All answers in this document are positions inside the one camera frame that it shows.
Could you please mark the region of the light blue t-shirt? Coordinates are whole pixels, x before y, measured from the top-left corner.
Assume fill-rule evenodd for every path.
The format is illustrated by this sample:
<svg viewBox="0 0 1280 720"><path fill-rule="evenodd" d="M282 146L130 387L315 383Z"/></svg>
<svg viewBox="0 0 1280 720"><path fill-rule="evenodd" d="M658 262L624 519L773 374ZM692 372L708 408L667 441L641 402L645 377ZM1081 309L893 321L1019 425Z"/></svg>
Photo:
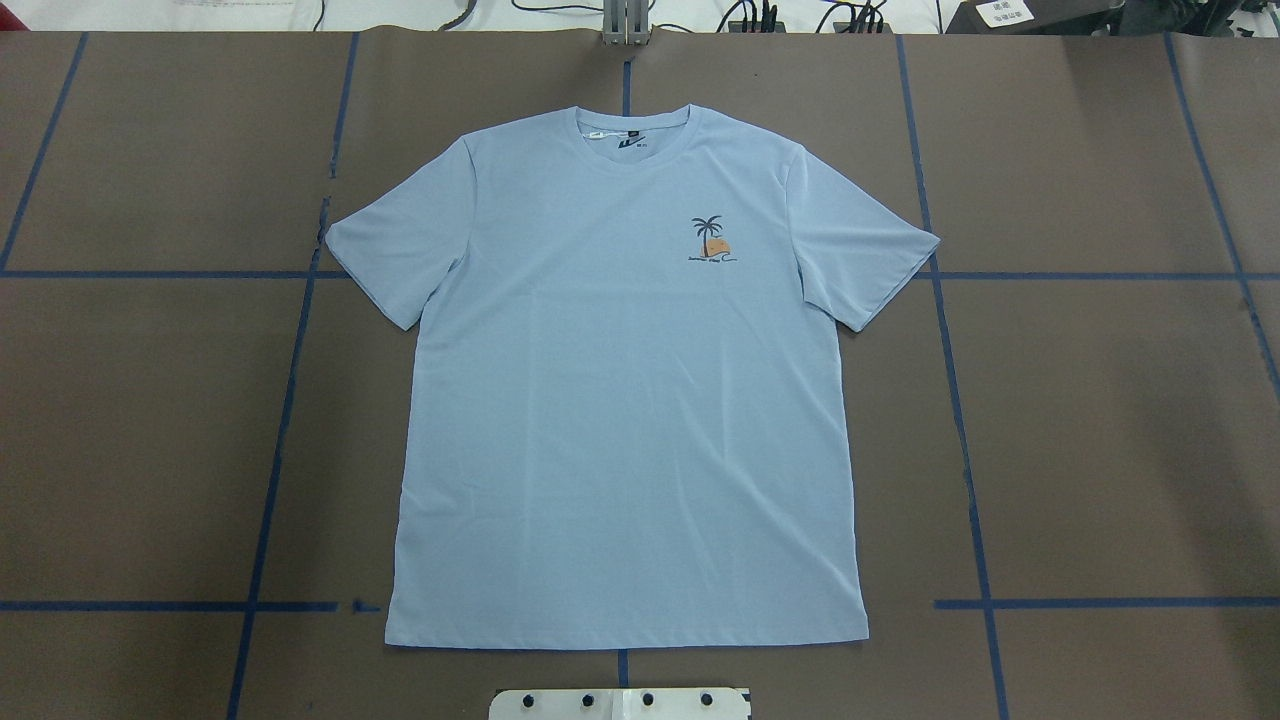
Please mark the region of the light blue t-shirt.
<svg viewBox="0 0 1280 720"><path fill-rule="evenodd" d="M838 329L937 236L687 105L463 135L324 243L417 334L387 644L869 637Z"/></svg>

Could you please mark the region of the aluminium frame post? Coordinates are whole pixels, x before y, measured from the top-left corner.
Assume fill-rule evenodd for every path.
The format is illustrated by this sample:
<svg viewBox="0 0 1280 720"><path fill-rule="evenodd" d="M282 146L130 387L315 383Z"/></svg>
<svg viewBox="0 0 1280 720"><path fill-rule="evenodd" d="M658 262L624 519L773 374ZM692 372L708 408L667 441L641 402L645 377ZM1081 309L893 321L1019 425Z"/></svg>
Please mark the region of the aluminium frame post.
<svg viewBox="0 0 1280 720"><path fill-rule="evenodd" d="M605 46L641 46L652 37L650 3L645 0L602 1L602 41Z"/></svg>

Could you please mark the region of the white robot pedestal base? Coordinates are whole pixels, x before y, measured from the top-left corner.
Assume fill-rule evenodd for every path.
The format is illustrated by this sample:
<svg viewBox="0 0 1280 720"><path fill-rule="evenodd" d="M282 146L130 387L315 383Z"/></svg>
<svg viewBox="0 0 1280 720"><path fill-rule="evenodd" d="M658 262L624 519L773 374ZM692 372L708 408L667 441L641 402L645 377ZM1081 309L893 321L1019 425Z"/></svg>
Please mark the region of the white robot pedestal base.
<svg viewBox="0 0 1280 720"><path fill-rule="evenodd" d="M511 689L489 719L751 719L750 691L732 687Z"/></svg>

